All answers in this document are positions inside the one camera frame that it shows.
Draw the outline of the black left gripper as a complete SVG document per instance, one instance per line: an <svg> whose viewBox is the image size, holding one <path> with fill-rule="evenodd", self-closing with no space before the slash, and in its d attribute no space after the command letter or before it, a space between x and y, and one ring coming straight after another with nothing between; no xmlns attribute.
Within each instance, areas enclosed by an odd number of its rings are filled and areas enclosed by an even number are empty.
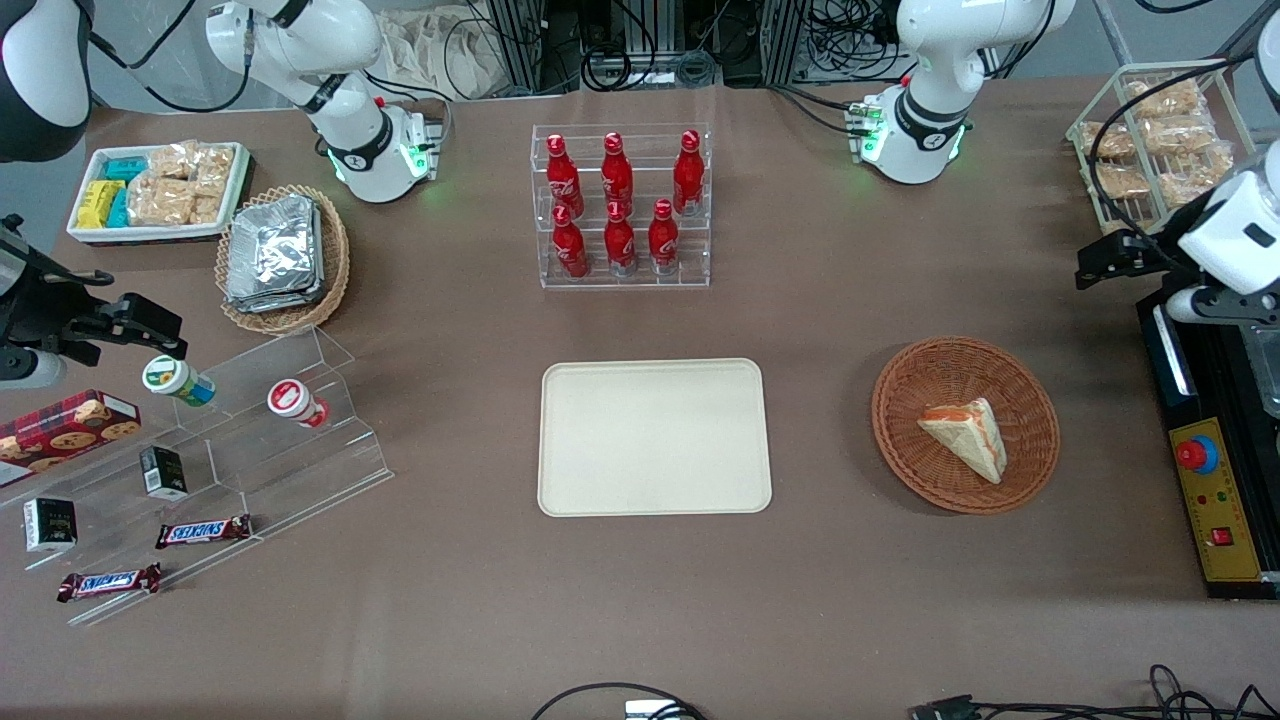
<svg viewBox="0 0 1280 720"><path fill-rule="evenodd" d="M1140 234L1133 229L1115 229L1108 238L1100 238L1079 250L1076 290L1088 290L1112 278L1166 275L1165 284L1187 286L1193 282L1193 261L1180 249L1181 232L1161 229Z"/></svg>

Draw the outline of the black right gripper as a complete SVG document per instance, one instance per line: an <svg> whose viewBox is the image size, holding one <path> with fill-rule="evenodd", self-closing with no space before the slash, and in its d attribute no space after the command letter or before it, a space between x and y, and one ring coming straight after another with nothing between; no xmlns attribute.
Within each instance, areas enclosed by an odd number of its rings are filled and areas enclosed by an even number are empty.
<svg viewBox="0 0 1280 720"><path fill-rule="evenodd" d="M23 218L3 218L1 365L37 366L38 351L86 366L99 363L97 342L143 345L186 360L183 318L140 293L118 299L118 325L109 302L90 287L114 283L106 272L74 273L32 249L20 234Z"/></svg>

